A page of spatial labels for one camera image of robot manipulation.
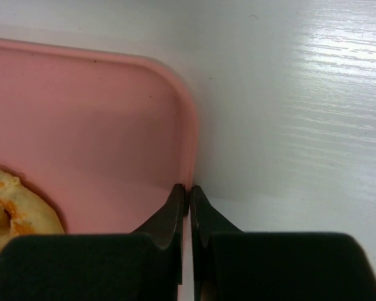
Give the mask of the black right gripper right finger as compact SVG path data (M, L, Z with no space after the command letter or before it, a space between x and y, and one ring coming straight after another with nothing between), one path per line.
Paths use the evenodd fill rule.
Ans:
M189 193L194 272L194 299L216 300L216 268L211 237L241 230L212 206L199 185Z

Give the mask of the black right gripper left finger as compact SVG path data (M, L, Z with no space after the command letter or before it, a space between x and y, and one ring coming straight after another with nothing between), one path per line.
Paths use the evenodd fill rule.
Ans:
M165 204L130 234L134 277L144 285L182 283L185 189L175 184Z

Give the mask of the golden knotted bread roll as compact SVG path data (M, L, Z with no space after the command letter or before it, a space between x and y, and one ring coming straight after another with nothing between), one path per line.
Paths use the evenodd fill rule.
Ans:
M18 177L0 170L0 252L17 236L63 234L56 211Z

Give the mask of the pink plastic tray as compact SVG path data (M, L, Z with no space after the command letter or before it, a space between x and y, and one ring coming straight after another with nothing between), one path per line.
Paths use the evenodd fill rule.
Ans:
M130 234L192 185L191 94L141 56L0 40L0 170L58 215L63 235L0 252L0 300L177 300L134 277Z

